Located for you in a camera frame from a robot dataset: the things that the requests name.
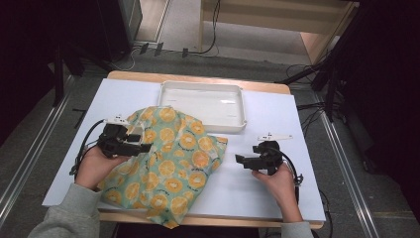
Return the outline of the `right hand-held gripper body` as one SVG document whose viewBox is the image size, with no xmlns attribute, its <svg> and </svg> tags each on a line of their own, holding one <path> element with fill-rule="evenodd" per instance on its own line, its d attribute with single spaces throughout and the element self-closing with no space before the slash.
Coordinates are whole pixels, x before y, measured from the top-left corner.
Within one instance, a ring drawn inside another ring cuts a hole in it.
<svg viewBox="0 0 420 238">
<path fill-rule="evenodd" d="M 259 144 L 253 146 L 253 151 L 260 156 L 253 165 L 253 170 L 267 170 L 271 176 L 276 173 L 280 165 L 286 164 L 293 170 L 292 161 L 280 150 L 278 142 L 280 140 L 291 139 L 291 135 L 267 135 L 258 136 Z"/>
</svg>

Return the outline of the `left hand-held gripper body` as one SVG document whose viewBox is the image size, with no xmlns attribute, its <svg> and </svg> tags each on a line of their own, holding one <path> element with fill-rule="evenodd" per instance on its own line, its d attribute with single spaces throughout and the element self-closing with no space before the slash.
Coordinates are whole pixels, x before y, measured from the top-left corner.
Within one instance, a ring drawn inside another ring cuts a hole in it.
<svg viewBox="0 0 420 238">
<path fill-rule="evenodd" d="M 130 145 L 126 143 L 128 125 L 128 121 L 120 116 L 105 120 L 105 127 L 99 136 L 97 146 L 107 158 L 132 155 Z"/>
</svg>

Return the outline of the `orange-print green cloth bag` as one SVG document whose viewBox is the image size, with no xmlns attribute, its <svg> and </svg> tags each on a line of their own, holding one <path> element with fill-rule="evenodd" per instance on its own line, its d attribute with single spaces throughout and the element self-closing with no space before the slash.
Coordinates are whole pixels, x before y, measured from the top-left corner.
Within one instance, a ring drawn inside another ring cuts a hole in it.
<svg viewBox="0 0 420 238">
<path fill-rule="evenodd" d="M 140 109 L 128 122 L 129 130 L 140 132 L 151 148 L 99 183 L 102 200 L 144 208 L 148 220 L 173 229 L 222 164 L 228 140 L 208 134 L 200 120 L 170 106 Z"/>
</svg>

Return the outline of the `white plastic tray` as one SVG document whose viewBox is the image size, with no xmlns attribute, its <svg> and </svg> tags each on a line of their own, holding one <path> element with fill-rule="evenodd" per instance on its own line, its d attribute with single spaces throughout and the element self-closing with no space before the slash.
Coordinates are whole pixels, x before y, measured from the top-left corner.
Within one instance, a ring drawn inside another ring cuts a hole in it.
<svg viewBox="0 0 420 238">
<path fill-rule="evenodd" d="M 160 87 L 158 105 L 201 120 L 207 132 L 239 133 L 247 125 L 238 85 L 167 80 Z"/>
</svg>

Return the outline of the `person's right hand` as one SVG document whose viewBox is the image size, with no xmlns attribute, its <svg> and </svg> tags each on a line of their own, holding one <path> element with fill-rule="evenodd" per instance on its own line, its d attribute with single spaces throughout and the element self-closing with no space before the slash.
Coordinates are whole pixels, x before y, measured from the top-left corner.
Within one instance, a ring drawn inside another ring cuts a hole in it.
<svg viewBox="0 0 420 238">
<path fill-rule="evenodd" d="M 266 186 L 281 208 L 297 205 L 293 176 L 287 165 L 282 164 L 271 176 L 258 171 L 252 171 L 252 175 Z"/>
</svg>

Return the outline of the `person's left hand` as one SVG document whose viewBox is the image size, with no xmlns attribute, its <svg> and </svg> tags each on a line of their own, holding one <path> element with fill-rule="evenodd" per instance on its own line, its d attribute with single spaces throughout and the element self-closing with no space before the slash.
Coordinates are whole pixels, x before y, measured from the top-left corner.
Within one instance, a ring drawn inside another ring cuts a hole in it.
<svg viewBox="0 0 420 238">
<path fill-rule="evenodd" d="M 83 156 L 75 183 L 94 190 L 117 166 L 126 163 L 129 157 L 107 158 L 98 147 L 92 147 Z"/>
</svg>

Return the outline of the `black bent bar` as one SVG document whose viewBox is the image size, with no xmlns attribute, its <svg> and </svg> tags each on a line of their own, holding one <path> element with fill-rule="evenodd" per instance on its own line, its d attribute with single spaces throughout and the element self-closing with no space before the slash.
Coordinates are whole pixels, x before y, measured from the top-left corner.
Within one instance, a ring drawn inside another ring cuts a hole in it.
<svg viewBox="0 0 420 238">
<path fill-rule="evenodd" d="M 78 129 L 86 115 L 87 109 L 72 108 L 72 111 L 79 114 L 79 117 L 73 127 L 74 129 Z"/>
</svg>

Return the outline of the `black stand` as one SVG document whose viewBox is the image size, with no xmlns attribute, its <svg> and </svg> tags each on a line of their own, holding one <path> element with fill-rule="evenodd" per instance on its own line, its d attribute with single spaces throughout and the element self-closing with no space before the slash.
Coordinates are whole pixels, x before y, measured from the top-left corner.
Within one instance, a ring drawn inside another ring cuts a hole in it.
<svg viewBox="0 0 420 238">
<path fill-rule="evenodd" d="M 72 41 L 58 41 L 52 45 L 53 58 L 53 82 L 54 82 L 54 101 L 52 106 L 58 106 L 64 98 L 64 79 L 63 79 L 63 65 L 72 74 L 82 75 L 84 67 L 80 61 L 80 57 L 90 60 L 106 72 L 110 72 L 112 67 L 104 60 L 100 59 L 89 50 L 77 45 Z"/>
<path fill-rule="evenodd" d="M 333 122 L 334 95 L 339 83 L 339 65 L 345 61 L 345 52 L 351 43 L 351 37 L 357 31 L 360 21 L 363 17 L 362 12 L 357 12 L 353 20 L 349 23 L 347 29 L 338 40 L 334 48 L 325 54 L 325 58 L 320 62 L 311 65 L 308 69 L 294 74 L 287 79 L 277 80 L 276 83 L 289 85 L 312 72 L 316 72 L 316 76 L 311 83 L 314 91 L 320 91 L 325 85 L 328 86 L 326 99 L 324 101 L 324 112 L 327 118 Z"/>
</svg>

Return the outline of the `row of black plugs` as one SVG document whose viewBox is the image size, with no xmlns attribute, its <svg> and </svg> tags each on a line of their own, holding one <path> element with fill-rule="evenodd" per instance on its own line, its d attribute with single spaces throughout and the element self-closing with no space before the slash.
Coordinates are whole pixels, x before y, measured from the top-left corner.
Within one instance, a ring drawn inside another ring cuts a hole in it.
<svg viewBox="0 0 420 238">
<path fill-rule="evenodd" d="M 145 54 L 147 52 L 152 52 L 155 57 L 158 57 L 162 54 L 176 54 L 181 55 L 182 58 L 186 58 L 189 55 L 188 49 L 183 49 L 181 52 L 165 50 L 163 48 L 163 43 L 158 43 L 154 48 L 152 48 L 149 43 L 144 43 L 139 46 L 139 51 L 140 55 Z"/>
</svg>

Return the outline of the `black cabinet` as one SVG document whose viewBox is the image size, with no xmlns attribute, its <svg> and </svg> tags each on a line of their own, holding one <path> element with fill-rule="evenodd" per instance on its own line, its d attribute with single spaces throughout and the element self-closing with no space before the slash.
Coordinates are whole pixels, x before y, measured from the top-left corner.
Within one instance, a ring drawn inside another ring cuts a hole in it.
<svg viewBox="0 0 420 238">
<path fill-rule="evenodd" d="M 140 0 L 96 0 L 104 30 L 104 59 L 115 61 L 127 55 L 134 44 L 143 13 Z"/>
</svg>

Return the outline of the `light wooden shelf unit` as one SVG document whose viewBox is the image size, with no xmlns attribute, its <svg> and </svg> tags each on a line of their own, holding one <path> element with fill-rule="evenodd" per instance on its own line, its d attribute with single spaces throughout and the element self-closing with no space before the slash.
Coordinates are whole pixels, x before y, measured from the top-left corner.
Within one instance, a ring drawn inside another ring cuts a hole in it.
<svg viewBox="0 0 420 238">
<path fill-rule="evenodd" d="M 356 0 L 221 0 L 218 21 L 299 32 L 312 63 L 353 20 Z"/>
</svg>

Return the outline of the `metal floor rail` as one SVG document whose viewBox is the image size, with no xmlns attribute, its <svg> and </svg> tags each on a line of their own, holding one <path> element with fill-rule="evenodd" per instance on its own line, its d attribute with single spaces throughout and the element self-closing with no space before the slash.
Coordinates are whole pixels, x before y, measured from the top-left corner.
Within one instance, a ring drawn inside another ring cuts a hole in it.
<svg viewBox="0 0 420 238">
<path fill-rule="evenodd" d="M 352 204 L 357 214 L 358 220 L 362 226 L 366 238 L 380 238 L 372 214 L 368 208 L 368 204 L 355 177 L 355 174 L 348 161 L 346 152 L 343 148 L 341 140 L 334 123 L 327 115 L 327 108 L 321 113 L 322 122 L 329 138 L 330 144 L 334 151 L 335 158 L 338 162 L 340 171 L 344 178 L 344 184 L 349 192 Z"/>
<path fill-rule="evenodd" d="M 44 146 L 46 145 L 50 134 L 55 128 L 66 104 L 68 101 L 69 94 L 73 89 L 75 83 L 75 77 L 70 75 L 64 81 L 64 96 L 62 100 L 54 106 L 50 111 L 46 121 L 38 132 L 35 140 L 31 144 L 31 147 L 25 154 L 25 157 L 21 164 L 18 166 L 14 176 L 6 187 L 5 191 L 0 196 L 0 229 L 3 227 L 10 211 L 12 210 L 26 180 L 29 177 L 33 167 L 35 166 L 38 157 L 40 156 Z"/>
</svg>

